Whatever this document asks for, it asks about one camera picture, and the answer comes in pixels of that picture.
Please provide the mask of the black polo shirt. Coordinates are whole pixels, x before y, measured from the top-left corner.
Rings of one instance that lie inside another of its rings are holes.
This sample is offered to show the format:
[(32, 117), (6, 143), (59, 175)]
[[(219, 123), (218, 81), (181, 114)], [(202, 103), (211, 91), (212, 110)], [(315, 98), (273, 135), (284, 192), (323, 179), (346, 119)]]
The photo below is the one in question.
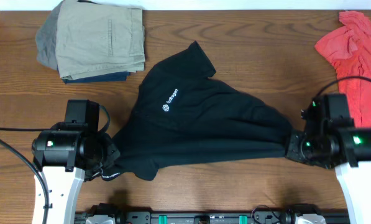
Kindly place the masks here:
[(283, 157), (293, 129), (287, 118), (215, 72), (197, 42), (154, 65), (112, 139), (120, 156), (101, 177), (152, 180), (168, 166)]

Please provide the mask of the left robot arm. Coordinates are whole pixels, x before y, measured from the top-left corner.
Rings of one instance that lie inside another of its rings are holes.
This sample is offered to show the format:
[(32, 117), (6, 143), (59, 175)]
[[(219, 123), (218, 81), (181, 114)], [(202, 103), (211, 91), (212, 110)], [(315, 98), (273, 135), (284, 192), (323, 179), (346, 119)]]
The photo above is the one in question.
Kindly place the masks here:
[(32, 223), (73, 223), (80, 188), (121, 155), (106, 133), (42, 131), (32, 143), (35, 207)]

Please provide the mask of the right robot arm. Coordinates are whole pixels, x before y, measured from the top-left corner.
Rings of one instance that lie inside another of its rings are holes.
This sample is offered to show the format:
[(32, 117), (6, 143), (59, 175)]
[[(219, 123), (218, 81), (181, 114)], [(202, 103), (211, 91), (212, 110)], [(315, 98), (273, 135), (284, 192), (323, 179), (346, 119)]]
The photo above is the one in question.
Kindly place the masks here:
[(285, 157), (333, 169), (350, 222), (371, 223), (371, 128), (356, 128), (352, 119), (308, 121), (292, 132)]

